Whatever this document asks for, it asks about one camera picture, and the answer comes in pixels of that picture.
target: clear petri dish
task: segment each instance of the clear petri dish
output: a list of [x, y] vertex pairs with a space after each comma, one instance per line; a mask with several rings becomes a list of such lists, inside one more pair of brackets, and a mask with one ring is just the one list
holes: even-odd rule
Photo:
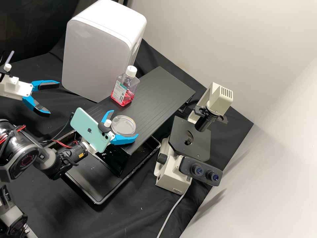
[[112, 119], [111, 128], [119, 135], [132, 135], [135, 132], [135, 121], [128, 116], [118, 115]]

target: smartphone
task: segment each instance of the smartphone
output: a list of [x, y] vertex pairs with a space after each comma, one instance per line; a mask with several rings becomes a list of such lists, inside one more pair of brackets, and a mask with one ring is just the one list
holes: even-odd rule
[[103, 136], [98, 128], [98, 122], [81, 107], [76, 109], [70, 125], [99, 153], [104, 152], [110, 142], [111, 137]]

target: black fabric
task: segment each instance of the black fabric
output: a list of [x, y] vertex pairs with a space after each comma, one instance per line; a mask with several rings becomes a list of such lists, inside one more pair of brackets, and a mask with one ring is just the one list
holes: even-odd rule
[[0, 54], [12, 62], [47, 53], [66, 30], [78, 0], [5, 1], [0, 7]]
[[[192, 77], [142, 41], [135, 64], [138, 76], [162, 66], [165, 70], [196, 91], [194, 100], [201, 97], [205, 88]], [[12, 73], [22, 81], [53, 79], [60, 81], [62, 62], [52, 54], [45, 54], [13, 64]], [[68, 92], [64, 88], [36, 92], [33, 96], [51, 110], [50, 118], [38, 117], [22, 102], [1, 98], [0, 118], [15, 124], [26, 124], [38, 139], [47, 138], [58, 131], [77, 107], [84, 109], [93, 102]], [[186, 118], [191, 110], [175, 115]], [[224, 168], [242, 142], [252, 122], [233, 108], [227, 112], [230, 123], [212, 126], [212, 160]], [[161, 140], [171, 129], [169, 118], [155, 133]], [[27, 169], [10, 184], [16, 204], [29, 216], [28, 224], [39, 237], [156, 237], [168, 212], [179, 195], [155, 186], [153, 175], [155, 154], [124, 184], [104, 205], [95, 207], [63, 180], [51, 181], [34, 167]], [[194, 180], [184, 199], [177, 206], [161, 237], [179, 237], [202, 203], [210, 186]]]

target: inverted microscope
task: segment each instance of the inverted microscope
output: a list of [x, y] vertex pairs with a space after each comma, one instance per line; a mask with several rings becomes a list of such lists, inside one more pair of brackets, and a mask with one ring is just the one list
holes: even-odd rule
[[215, 121], [228, 123], [225, 112], [233, 102], [233, 92], [212, 83], [187, 120], [178, 116], [170, 136], [164, 138], [154, 169], [156, 186], [182, 195], [192, 179], [218, 186], [222, 171], [205, 163], [210, 158], [211, 131]]

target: microscope focus knob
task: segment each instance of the microscope focus knob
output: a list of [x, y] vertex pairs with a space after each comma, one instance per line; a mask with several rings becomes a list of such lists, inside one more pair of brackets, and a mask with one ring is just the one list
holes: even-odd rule
[[11, 70], [12, 66], [11, 64], [7, 63], [3, 66], [3, 69], [6, 71], [6, 72], [9, 72]]
[[167, 161], [167, 155], [159, 153], [157, 162], [159, 162], [160, 164], [165, 164], [166, 161]]

